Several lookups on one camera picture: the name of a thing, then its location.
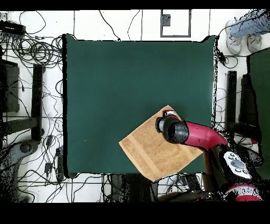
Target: black stand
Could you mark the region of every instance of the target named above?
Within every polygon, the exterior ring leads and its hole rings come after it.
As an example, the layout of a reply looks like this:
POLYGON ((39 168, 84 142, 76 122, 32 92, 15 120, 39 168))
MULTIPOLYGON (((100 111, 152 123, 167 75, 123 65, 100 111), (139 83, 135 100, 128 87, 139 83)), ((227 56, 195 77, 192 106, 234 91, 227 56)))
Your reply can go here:
POLYGON ((258 124, 255 94, 252 89, 249 74, 243 75, 241 80, 242 90, 239 123, 235 122, 236 80, 236 71, 230 71, 228 73, 227 84, 225 131, 229 132, 231 139, 234 139, 234 134, 238 133, 260 143, 262 140, 262 132, 258 124))
POLYGON ((31 117, 3 122, 3 105, 8 91, 6 67, 2 60, 0 46, 0 202, 19 202, 17 192, 18 168, 22 159, 33 154, 44 134, 42 130, 42 74, 45 68, 35 64, 33 71, 31 117), (2 139, 6 135, 31 129, 31 139, 3 148, 2 139))

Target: green panel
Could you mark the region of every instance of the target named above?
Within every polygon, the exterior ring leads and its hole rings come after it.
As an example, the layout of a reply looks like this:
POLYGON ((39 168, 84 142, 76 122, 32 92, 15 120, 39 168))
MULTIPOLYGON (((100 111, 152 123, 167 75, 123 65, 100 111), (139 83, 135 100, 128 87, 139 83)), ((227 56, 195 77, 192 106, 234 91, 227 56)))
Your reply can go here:
MULTIPOLYGON (((66 39, 70 173, 137 173, 118 142, 166 105, 211 126, 214 36, 201 43, 66 39)), ((185 170, 202 167, 199 158, 185 170)))
POLYGON ((256 94, 259 126, 262 131, 262 155, 265 163, 257 171, 263 178, 270 178, 270 50, 250 57, 250 78, 256 94))

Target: metal frame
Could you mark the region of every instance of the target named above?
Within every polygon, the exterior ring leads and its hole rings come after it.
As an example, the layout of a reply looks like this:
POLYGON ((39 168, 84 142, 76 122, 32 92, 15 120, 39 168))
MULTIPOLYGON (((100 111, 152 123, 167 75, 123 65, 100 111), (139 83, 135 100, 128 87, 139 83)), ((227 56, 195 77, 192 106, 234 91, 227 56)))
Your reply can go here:
POLYGON ((188 35, 163 35, 163 27, 170 26, 170 14, 163 14, 160 10, 160 37, 161 38, 190 38, 191 37, 191 10, 189 10, 188 35))
MULTIPOLYGON (((0 55, 0 137, 20 132, 31 128, 31 139, 37 142, 41 141, 42 131, 42 75, 45 67, 40 64, 34 64, 33 84, 32 84, 32 108, 31 118, 23 118, 3 122, 4 97, 7 91, 6 69, 2 55, 0 55)), ((3 142, 0 142, 0 150, 3 148, 3 142)))

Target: power cord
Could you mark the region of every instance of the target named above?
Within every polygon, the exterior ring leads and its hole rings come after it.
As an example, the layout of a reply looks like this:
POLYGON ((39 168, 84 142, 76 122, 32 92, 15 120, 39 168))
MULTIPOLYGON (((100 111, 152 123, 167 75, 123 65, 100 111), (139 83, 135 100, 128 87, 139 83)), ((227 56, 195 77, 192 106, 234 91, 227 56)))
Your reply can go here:
POLYGON ((102 15, 102 13, 100 12, 100 10, 99 10, 99 13, 100 13, 101 17, 103 18, 103 20, 104 20, 104 21, 107 23, 107 25, 111 28, 113 35, 117 37, 117 40, 118 40, 118 41, 121 41, 121 39, 114 33, 114 30, 113 30, 113 28, 111 27, 111 25, 104 19, 104 17, 103 17, 103 15, 102 15))
POLYGON ((130 27, 131 27, 131 24, 132 24, 134 18, 139 14, 140 11, 141 11, 141 10, 139 10, 139 11, 135 14, 135 16, 132 18, 132 20, 131 20, 131 22, 130 22, 130 25, 129 25, 129 28, 128 28, 128 37, 129 37, 129 29, 130 29, 130 27))

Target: person's leg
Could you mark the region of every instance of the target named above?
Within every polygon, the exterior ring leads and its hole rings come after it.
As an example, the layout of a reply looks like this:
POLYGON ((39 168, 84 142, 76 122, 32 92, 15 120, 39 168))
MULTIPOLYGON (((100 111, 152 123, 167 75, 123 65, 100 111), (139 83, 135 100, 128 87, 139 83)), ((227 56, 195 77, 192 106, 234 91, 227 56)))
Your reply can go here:
POLYGON ((253 10, 245 14, 239 20, 235 21, 237 24, 230 28, 229 34, 241 38, 248 34, 260 36, 268 33, 270 31, 269 12, 260 16, 265 11, 253 10))
POLYGON ((227 44, 227 47, 228 47, 228 50, 231 54, 239 54, 240 51, 241 51, 241 43, 242 43, 242 38, 238 38, 236 36, 232 36, 230 35, 230 28, 229 26, 233 25, 235 23, 235 20, 229 20, 225 27, 226 27, 226 33, 227 33, 227 41, 226 41, 226 44, 227 44))

